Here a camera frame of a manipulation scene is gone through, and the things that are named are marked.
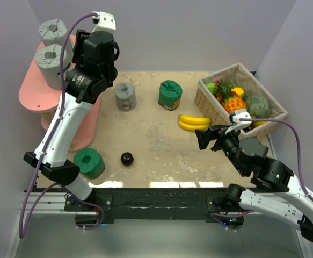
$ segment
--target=green wrapped roll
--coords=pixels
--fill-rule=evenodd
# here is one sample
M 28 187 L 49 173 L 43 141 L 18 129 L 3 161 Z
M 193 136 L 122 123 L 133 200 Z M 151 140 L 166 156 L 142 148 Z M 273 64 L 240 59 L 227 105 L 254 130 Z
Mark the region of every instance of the green wrapped roll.
M 174 110 L 180 104 L 183 89 L 175 81 L 164 81 L 160 84 L 158 103 L 165 109 Z
M 73 162 L 80 167 L 80 173 L 89 179 L 97 178 L 105 169 L 103 158 L 93 148 L 80 150 L 75 154 Z

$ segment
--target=gray wrapped roll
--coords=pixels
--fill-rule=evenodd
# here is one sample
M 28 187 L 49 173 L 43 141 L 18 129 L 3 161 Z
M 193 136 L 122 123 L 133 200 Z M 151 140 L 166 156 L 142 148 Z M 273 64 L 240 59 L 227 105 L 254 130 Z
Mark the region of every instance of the gray wrapped roll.
M 48 20 L 39 25 L 39 36 L 45 46 L 50 46 L 53 44 L 62 46 L 66 33 L 67 28 L 64 22 L 60 19 Z M 74 46 L 71 40 L 68 39 L 65 52 L 67 53 L 69 59 L 72 59 L 73 47 Z
M 44 79 L 51 88 L 56 90 L 62 88 L 60 80 L 60 54 L 61 46 L 53 44 L 38 50 L 35 55 L 36 64 L 42 72 Z M 65 78 L 66 73 L 72 70 L 70 59 L 66 53 L 64 53 L 63 65 Z
M 136 107 L 135 86 L 128 82 L 120 82 L 114 89 L 117 106 L 122 111 L 130 111 Z

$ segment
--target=yellow banana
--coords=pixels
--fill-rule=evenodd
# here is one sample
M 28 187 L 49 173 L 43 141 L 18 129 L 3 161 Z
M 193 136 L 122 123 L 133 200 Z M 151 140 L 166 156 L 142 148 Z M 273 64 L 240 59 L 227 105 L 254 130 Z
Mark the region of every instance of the yellow banana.
M 188 131 L 194 131 L 196 129 L 199 130 L 205 130 L 209 127 L 210 124 L 205 124 L 205 125 L 189 125 L 185 124 L 182 121 L 179 120 L 179 125 L 182 129 L 188 130 Z
M 183 114 L 179 115 L 179 121 L 188 125 L 206 125 L 211 123 L 211 119 L 207 117 L 189 117 Z

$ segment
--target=dark round object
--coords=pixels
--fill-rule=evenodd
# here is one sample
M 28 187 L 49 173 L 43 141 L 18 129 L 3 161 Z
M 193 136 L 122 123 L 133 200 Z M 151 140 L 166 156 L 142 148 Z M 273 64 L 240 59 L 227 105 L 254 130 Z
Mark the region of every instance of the dark round object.
M 134 157 L 130 152 L 124 152 L 120 157 L 121 162 L 124 166 L 131 166 L 134 163 Z

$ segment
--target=wicker basket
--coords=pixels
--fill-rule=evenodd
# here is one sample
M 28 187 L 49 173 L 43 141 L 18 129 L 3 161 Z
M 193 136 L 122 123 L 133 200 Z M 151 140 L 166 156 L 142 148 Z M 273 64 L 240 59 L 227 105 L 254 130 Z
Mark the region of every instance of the wicker basket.
M 241 87 L 247 96 L 264 96 L 271 105 L 270 118 L 284 119 L 288 112 L 275 100 L 275 98 L 265 89 L 264 86 L 240 63 L 217 71 L 198 82 L 198 89 L 194 102 L 200 111 L 212 120 L 213 125 L 230 124 L 229 115 L 222 105 L 206 88 L 205 83 L 216 82 L 220 79 L 230 80 L 235 86 Z M 241 130 L 239 138 L 255 136 L 257 138 L 264 137 L 271 133 L 278 123 L 267 122 L 260 125 L 249 132 Z

